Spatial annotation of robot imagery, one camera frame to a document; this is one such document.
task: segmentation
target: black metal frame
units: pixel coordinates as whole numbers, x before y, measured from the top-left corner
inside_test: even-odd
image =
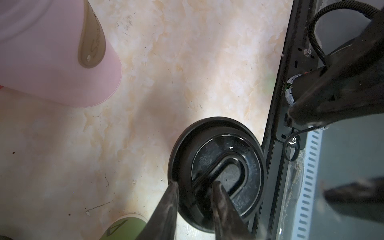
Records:
[[[275,89],[262,142],[266,157],[268,177],[266,190],[260,211],[248,224],[248,229],[256,239],[274,240],[277,235],[288,161],[282,155],[284,137],[292,133],[292,129],[304,129],[295,125],[287,116],[289,108],[285,100],[285,83],[296,75],[315,70],[318,58],[315,55],[305,56],[309,41],[307,27],[315,13],[317,0],[294,0],[288,24],[287,34],[280,60]]]

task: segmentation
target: glass surface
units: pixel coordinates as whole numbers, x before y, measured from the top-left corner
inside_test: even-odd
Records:
[[[322,131],[314,194],[308,193],[305,206],[309,217],[298,214],[305,205],[300,197],[307,193],[303,189],[311,169],[307,141],[305,151],[289,165],[277,239],[384,239],[384,224],[341,215],[323,197],[326,189],[384,176],[383,123],[384,114],[377,114],[336,122]]]

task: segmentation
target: black coiled cable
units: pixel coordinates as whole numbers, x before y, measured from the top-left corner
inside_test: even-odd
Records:
[[[312,48],[314,49],[314,51],[319,56],[319,58],[321,59],[321,61],[323,62],[323,64],[325,66],[327,66],[326,61],[325,61],[325,54],[316,41],[316,38],[314,36],[314,27],[316,25],[316,22],[319,20],[319,18],[321,16],[323,16],[327,12],[330,12],[330,11],[333,11],[336,9],[355,10],[355,11],[358,11],[359,13],[364,14],[364,16],[368,19],[372,19],[373,16],[380,11],[379,9],[377,9],[374,6],[371,6],[369,4],[366,4],[363,2],[358,2],[358,1],[351,1],[351,0],[329,4],[328,6],[319,10],[315,14],[315,16],[313,16],[311,23],[309,24],[308,38],[309,38],[309,41],[312,45]]]

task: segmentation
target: metal screw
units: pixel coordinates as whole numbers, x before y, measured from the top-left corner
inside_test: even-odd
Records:
[[[312,54],[312,51],[310,49],[304,49],[303,53],[306,57],[309,57]]]
[[[290,145],[293,145],[296,143],[296,138],[293,137],[289,142],[288,142]]]

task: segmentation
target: black cable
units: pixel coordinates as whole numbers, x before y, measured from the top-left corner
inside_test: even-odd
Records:
[[[289,137],[287,137],[287,139],[285,140],[284,145],[283,145],[284,158],[288,161],[291,161],[291,162],[296,161],[297,157],[299,156],[299,151],[300,151],[300,136],[299,135],[302,133],[306,133],[306,132],[310,132],[310,131],[322,128],[322,127],[324,127],[324,126],[314,126],[314,127],[310,127],[310,128],[298,131],[298,132],[294,132],[291,135],[289,135]],[[296,146],[294,147],[295,153],[293,154],[292,159],[289,159],[289,157],[287,156],[287,152],[286,152],[287,147],[288,147],[288,142],[294,137],[296,137]]]
[[[368,19],[372,19],[373,16],[380,11],[379,9],[377,9],[374,6],[371,6],[369,4],[358,2],[358,1],[349,1],[349,0],[329,4],[328,6],[319,10],[315,14],[315,16],[313,16],[311,23],[308,26],[308,38],[309,38],[309,41],[310,41],[314,51],[319,56],[319,58],[321,59],[321,61],[324,63],[325,66],[327,66],[326,61],[325,61],[325,54],[316,41],[316,37],[314,35],[314,27],[316,25],[316,22],[319,20],[319,18],[321,16],[323,16],[327,12],[330,12],[330,11],[333,11],[336,9],[355,10],[355,11],[358,11],[359,13],[364,14],[364,16]]]

